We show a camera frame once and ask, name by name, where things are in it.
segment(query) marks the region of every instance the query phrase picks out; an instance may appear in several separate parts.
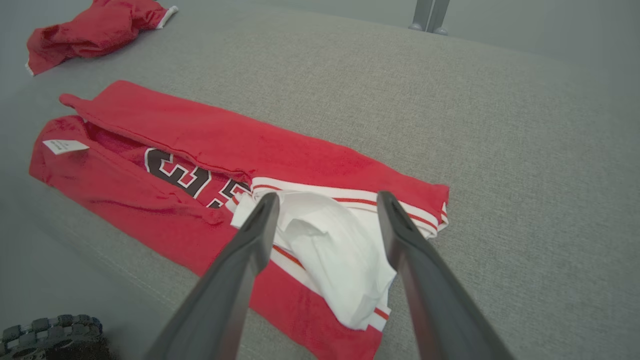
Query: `white cloth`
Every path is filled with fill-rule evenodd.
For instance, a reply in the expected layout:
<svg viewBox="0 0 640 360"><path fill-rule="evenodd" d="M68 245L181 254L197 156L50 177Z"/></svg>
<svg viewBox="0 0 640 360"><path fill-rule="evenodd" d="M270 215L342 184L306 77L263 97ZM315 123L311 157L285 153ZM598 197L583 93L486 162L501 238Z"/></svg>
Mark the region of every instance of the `white cloth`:
<svg viewBox="0 0 640 360"><path fill-rule="evenodd" d="M277 194L280 216L274 244L298 258L342 325L365 330L376 305L387 305L396 276L387 262L377 216L371 217L376 214L356 216L316 193ZM243 194L231 225L241 227L256 203Z"/></svg>

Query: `red garment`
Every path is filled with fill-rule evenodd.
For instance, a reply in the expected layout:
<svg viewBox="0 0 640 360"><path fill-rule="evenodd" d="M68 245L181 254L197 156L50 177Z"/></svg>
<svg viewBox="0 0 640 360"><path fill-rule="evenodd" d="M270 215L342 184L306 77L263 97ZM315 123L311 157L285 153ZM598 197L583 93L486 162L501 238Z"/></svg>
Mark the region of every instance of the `red garment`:
<svg viewBox="0 0 640 360"><path fill-rule="evenodd" d="M435 235L448 221L448 187L231 111L125 81L92 101L60 101L79 116L47 123L29 173L198 275L235 235L234 195L244 191L315 185L347 207L375 211L376 192L389 190L422 230ZM88 149L55 155L43 144L53 139ZM305 285L294 257L275 249L271 260L253 287L256 312L319 359L374 357L388 309L377 309L366 331L348 329Z"/></svg>
<svg viewBox="0 0 640 360"><path fill-rule="evenodd" d="M27 40L27 70L37 75L67 59L111 53L132 42L140 30L161 29L177 11L154 0L93 0L70 22L34 30Z"/></svg>

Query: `gray carpet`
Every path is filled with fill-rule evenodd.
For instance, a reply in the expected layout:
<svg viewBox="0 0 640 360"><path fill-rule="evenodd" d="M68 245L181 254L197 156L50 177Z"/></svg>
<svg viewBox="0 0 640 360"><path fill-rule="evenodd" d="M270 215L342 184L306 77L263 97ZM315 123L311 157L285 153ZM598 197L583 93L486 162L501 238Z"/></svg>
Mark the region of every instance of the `gray carpet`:
<svg viewBox="0 0 640 360"><path fill-rule="evenodd" d="M0 106L3 197L49 236L137 285L165 317L196 281L26 174L43 124L70 113L60 93L93 97L126 79L449 184L452 224L435 245L517 358L640 357L636 104L530 54L270 6L178 5L165 29L68 61ZM396 281L380 359L417 358L403 296ZM240 358L309 357L249 314Z"/></svg>

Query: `red jersey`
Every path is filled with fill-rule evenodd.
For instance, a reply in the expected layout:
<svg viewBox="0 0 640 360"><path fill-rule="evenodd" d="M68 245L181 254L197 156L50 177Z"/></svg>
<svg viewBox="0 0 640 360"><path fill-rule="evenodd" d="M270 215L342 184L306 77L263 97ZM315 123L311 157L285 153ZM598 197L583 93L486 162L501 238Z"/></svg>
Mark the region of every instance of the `red jersey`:
<svg viewBox="0 0 640 360"><path fill-rule="evenodd" d="M376 211L376 193L388 190L425 236L448 223L448 187L344 146L126 81L92 101L69 94L60 101L78 115L47 123L29 173L197 275L235 235L232 212L243 192L313 191ZM48 140L62 140L60 148ZM278 247L250 306L320 359L372 359L390 312L378 306L365 331L348 329L300 262Z"/></svg>

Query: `clothing tag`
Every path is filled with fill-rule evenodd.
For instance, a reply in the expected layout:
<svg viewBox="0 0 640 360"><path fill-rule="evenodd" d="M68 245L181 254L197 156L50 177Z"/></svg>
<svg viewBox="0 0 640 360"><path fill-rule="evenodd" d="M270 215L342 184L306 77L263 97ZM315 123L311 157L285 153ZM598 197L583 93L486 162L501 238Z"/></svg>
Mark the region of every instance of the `clothing tag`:
<svg viewBox="0 0 640 360"><path fill-rule="evenodd" d="M42 142L55 155L64 154L65 152L89 149L89 146L75 140L45 140Z"/></svg>

